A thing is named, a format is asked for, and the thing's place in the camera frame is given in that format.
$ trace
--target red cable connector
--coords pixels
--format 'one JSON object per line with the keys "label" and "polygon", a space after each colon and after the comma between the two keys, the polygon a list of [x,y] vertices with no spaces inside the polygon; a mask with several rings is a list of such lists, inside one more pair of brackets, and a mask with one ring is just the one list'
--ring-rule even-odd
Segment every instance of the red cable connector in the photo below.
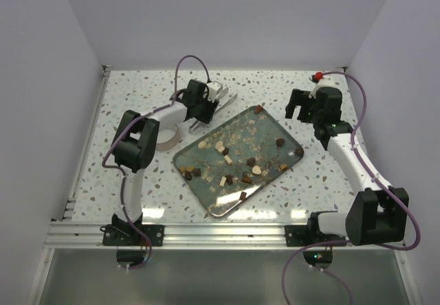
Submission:
{"label": "red cable connector", "polygon": [[318,72],[318,73],[316,73],[315,75],[313,75],[312,77],[311,77],[311,81],[313,82],[313,83],[318,83],[320,80],[322,80],[324,78],[324,75],[322,74],[322,72]]}

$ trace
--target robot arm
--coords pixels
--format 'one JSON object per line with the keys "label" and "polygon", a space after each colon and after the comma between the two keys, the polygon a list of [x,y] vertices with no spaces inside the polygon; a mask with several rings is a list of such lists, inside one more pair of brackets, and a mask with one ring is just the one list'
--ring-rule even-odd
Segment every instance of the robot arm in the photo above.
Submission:
{"label": "robot arm", "polygon": [[[353,152],[351,125],[340,119],[342,94],[326,79],[313,80],[317,83],[313,91],[292,91],[286,106],[286,118],[292,118],[296,106],[300,106],[298,120],[313,124],[315,137],[340,165],[349,180],[354,193],[354,203],[346,212],[315,212],[308,221],[307,233],[335,234],[348,237],[354,245],[367,245],[383,242],[397,242],[403,239],[406,226],[406,213],[372,180],[365,167]],[[364,151],[357,148],[375,179],[388,187],[406,206],[408,194],[403,188],[393,188],[380,176]]]}
{"label": "robot arm", "polygon": [[[141,119],[129,130],[113,151],[119,166],[130,168],[124,189],[124,203],[128,217],[133,222],[142,222],[142,181],[145,169],[153,160],[157,134],[163,129],[180,122],[196,118],[204,123],[212,120],[219,101],[215,99],[222,86],[215,82],[208,84],[191,80],[186,89],[179,92],[174,105]],[[124,129],[135,119],[147,112],[126,111],[116,131],[115,141]],[[130,227],[122,209],[116,210],[112,225],[126,233]]]}

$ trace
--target tape roll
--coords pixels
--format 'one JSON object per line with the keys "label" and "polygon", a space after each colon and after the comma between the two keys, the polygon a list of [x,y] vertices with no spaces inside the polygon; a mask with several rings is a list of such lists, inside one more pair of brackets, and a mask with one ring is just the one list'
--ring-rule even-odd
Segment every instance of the tape roll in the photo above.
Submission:
{"label": "tape roll", "polygon": [[164,152],[170,150],[179,143],[180,132],[177,125],[160,130],[157,135],[156,150]]}

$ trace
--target black mounting clamp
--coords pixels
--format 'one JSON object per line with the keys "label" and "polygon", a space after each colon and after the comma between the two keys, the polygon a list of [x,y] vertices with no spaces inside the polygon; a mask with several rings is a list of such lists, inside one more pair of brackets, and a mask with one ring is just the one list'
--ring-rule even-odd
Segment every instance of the black mounting clamp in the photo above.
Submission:
{"label": "black mounting clamp", "polygon": [[[143,225],[142,216],[134,222],[136,228],[148,236],[152,247],[161,247],[164,244],[165,226]],[[145,240],[130,224],[121,221],[115,214],[111,217],[111,224],[102,226],[100,231],[104,233],[102,245],[106,247],[140,247],[139,249],[118,249],[116,260],[121,266],[137,266],[144,261],[146,248]]]}

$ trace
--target glass panel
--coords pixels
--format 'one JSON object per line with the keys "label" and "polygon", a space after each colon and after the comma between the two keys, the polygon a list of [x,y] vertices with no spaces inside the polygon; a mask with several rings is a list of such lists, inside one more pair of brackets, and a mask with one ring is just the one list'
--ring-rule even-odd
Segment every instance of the glass panel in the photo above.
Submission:
{"label": "glass panel", "polygon": [[[291,251],[157,250],[142,269],[117,269],[114,250],[57,250],[41,304],[285,304],[281,271]],[[330,269],[356,305],[408,304],[393,251],[333,252]],[[344,288],[301,256],[286,275],[292,304],[348,304]]]}

